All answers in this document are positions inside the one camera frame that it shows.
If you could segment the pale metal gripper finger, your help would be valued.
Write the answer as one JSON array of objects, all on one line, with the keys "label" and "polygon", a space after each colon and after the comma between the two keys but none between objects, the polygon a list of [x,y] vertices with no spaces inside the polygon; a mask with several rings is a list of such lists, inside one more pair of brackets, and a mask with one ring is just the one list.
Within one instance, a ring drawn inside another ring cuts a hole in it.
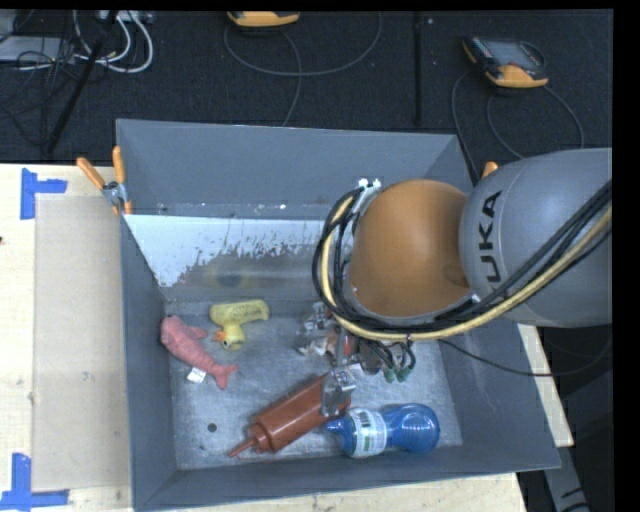
[{"label": "pale metal gripper finger", "polygon": [[339,392],[336,375],[333,370],[323,378],[321,387],[321,414],[324,417],[334,416],[338,410],[336,400]]},{"label": "pale metal gripper finger", "polygon": [[350,374],[336,376],[336,413],[344,411],[351,403],[351,395],[357,388],[357,383]]}]

